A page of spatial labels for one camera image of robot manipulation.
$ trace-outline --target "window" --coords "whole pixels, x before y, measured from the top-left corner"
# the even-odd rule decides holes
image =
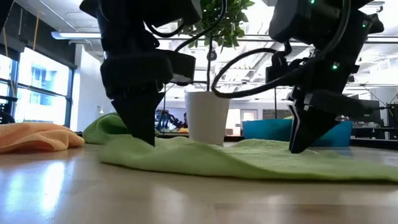
[[[18,88],[16,122],[48,122],[65,124],[67,100],[28,89]]]
[[[66,96],[69,73],[66,65],[25,49],[21,54],[18,82]]]
[[[9,80],[11,73],[12,60],[6,56],[0,55],[0,78]]]
[[[7,96],[8,94],[8,85],[4,83],[0,83],[0,96]],[[0,99],[0,103],[7,103],[5,100]]]
[[[69,126],[72,71],[31,49],[21,53],[16,122],[48,122]]]

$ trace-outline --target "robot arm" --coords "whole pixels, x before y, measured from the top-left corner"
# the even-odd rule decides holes
[[[163,129],[168,129],[169,122],[178,129],[182,128],[183,126],[182,122],[175,118],[174,115],[170,114],[169,112],[162,111],[159,122],[156,126],[156,130],[162,131]]]
[[[101,75],[107,96],[131,134],[154,144],[154,111],[164,97],[164,83],[188,85],[193,80],[195,58],[156,49],[157,39],[145,30],[177,19],[186,25],[201,18],[200,0],[84,0],[81,9],[98,20],[105,61]],[[219,97],[237,98],[294,86],[290,107],[294,115],[290,150],[300,153],[336,124],[336,115],[361,116],[368,108],[341,93],[368,34],[384,30],[377,14],[358,9],[371,0],[278,0],[269,33],[286,50],[256,49],[230,61],[216,76],[212,90]],[[312,58],[286,63],[290,39],[316,47]],[[220,93],[217,81],[238,60],[251,54],[273,53],[264,86],[238,93]],[[134,118],[140,118],[139,124]]]
[[[84,0],[80,8],[98,20],[108,98],[130,133],[154,145],[154,113],[164,97],[159,91],[165,83],[191,83],[196,60],[157,49],[159,41],[144,23],[158,27],[183,19],[194,24],[201,19],[199,0]]]

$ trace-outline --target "green towel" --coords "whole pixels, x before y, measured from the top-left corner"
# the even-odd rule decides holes
[[[287,142],[245,140],[233,147],[187,138],[156,139],[156,147],[128,134],[117,114],[97,119],[83,133],[90,144],[105,144],[101,162],[140,170],[246,179],[367,180],[398,182],[398,167],[306,150],[291,154]]]

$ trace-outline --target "office chair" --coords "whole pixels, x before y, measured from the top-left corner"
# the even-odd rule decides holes
[[[0,100],[6,100],[7,103],[0,103],[0,124],[15,123],[15,119],[11,116],[12,102],[16,102],[18,98],[10,96],[0,96]]]

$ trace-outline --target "desk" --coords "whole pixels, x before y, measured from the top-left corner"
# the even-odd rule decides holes
[[[102,146],[0,155],[1,224],[395,224],[398,186],[265,182],[101,164]],[[398,166],[398,153],[352,148]]]
[[[357,138],[376,138],[376,139],[385,139],[386,136],[384,133],[396,133],[395,128],[353,128],[352,136],[356,136]]]

